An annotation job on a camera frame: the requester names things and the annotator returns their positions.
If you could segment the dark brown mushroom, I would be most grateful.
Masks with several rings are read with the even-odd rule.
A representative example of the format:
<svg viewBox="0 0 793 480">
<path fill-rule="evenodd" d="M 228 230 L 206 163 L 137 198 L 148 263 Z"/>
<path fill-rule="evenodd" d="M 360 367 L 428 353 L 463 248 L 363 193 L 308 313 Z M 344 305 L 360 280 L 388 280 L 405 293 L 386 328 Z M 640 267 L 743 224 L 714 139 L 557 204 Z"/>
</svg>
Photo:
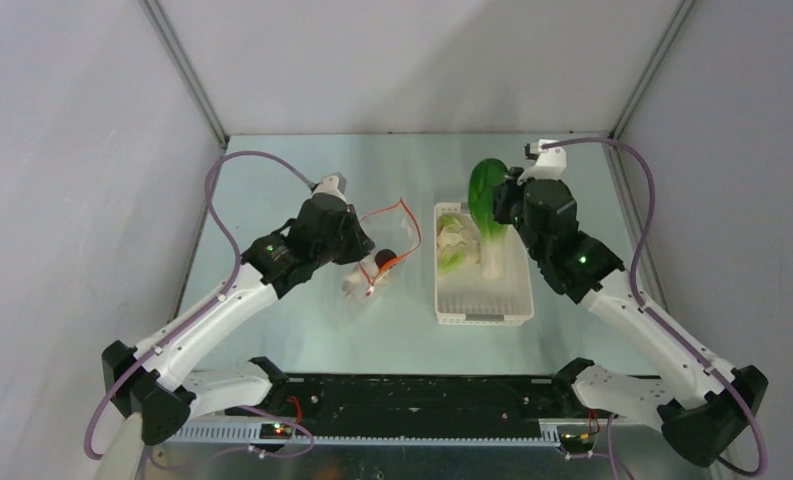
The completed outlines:
<svg viewBox="0 0 793 480">
<path fill-rule="evenodd" d="M 374 255 L 374 263 L 379 270 L 383 270 L 391 261 L 395 260 L 398 255 L 391 249 L 378 250 Z"/>
</svg>

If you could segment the green bok choy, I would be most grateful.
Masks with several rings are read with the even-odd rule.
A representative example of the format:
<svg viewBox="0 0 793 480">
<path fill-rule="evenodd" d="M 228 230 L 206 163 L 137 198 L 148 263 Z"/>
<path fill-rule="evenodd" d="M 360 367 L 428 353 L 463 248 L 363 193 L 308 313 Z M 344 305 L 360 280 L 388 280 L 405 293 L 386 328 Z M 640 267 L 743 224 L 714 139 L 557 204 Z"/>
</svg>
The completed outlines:
<svg viewBox="0 0 793 480">
<path fill-rule="evenodd" d="M 507 167 L 501 160 L 486 158 L 474 166 L 469 180 L 468 210 L 480 234 L 479 264 L 488 281 L 500 280 L 504 275 L 508 226 L 494 219 L 493 190 L 504 183 L 506 174 Z"/>
</svg>

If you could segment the clear zip top bag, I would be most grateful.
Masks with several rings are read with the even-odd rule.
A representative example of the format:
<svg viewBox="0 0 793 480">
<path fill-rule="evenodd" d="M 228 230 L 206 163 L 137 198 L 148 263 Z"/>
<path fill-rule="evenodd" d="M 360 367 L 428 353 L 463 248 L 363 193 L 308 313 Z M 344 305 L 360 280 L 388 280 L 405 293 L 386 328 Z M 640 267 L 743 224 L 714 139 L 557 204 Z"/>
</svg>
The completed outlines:
<svg viewBox="0 0 793 480">
<path fill-rule="evenodd" d="M 384 291 L 410 255 L 422 244 L 416 215 L 404 198 L 361 216 L 364 232 L 375 246 L 342 277 L 342 291 L 352 300 L 365 301 Z"/>
</svg>

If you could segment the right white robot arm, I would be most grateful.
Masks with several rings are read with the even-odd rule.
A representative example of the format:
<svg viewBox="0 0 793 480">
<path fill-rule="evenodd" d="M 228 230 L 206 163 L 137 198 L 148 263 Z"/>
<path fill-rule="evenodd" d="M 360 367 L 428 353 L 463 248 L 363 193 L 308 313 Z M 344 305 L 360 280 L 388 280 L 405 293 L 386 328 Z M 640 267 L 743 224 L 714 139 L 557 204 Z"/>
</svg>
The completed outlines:
<svg viewBox="0 0 793 480">
<path fill-rule="evenodd" d="M 756 426 L 769 385 L 764 373 L 714 354 L 640 289 L 613 251 L 580 230 L 576 200 L 563 181 L 512 167 L 493 190 L 493 215 L 515 229 L 555 293 L 622 334 L 657 372 L 643 379 L 577 358 L 556 375 L 560 414 L 578 418 L 594 409 L 627 417 L 660 432 L 699 467 L 721 461 Z"/>
</svg>

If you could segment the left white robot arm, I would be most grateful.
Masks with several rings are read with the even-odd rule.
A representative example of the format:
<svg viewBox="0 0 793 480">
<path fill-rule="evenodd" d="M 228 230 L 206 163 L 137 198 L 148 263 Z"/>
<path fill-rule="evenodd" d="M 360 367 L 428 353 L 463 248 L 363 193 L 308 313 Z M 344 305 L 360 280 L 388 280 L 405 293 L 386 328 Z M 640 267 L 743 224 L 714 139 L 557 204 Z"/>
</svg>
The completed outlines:
<svg viewBox="0 0 793 480">
<path fill-rule="evenodd" d="M 277 382 L 282 373 L 270 361 L 251 361 L 231 372 L 198 372 L 197 364 L 319 268 L 358 262 L 374 246 L 352 205 L 332 194 L 313 194 L 296 217 L 240 252 L 229 279 L 187 313 L 135 346 L 114 341 L 103 350 L 108 402 L 125 418 L 140 415 L 147 446 L 216 411 L 253 406 L 264 416 L 280 414 L 288 390 Z"/>
</svg>

